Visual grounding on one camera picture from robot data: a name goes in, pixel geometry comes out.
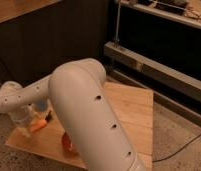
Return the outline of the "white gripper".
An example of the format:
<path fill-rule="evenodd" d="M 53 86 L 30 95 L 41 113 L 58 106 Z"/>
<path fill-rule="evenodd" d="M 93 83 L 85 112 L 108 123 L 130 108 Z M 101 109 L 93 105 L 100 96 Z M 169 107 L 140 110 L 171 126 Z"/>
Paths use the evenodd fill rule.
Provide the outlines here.
<path fill-rule="evenodd" d="M 9 116 L 23 136 L 30 138 L 34 134 L 33 131 L 29 130 L 34 114 L 28 105 L 9 112 Z"/>

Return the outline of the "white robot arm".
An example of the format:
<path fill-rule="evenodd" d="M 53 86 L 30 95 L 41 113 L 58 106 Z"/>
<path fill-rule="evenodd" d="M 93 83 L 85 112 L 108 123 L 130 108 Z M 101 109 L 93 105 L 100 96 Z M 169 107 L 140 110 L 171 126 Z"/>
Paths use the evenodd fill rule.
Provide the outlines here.
<path fill-rule="evenodd" d="M 50 75 L 23 87 L 14 81 L 0 88 L 0 113 L 26 127 L 27 105 L 48 99 L 89 171 L 145 171 L 104 93 L 106 71 L 92 58 L 58 66 Z"/>

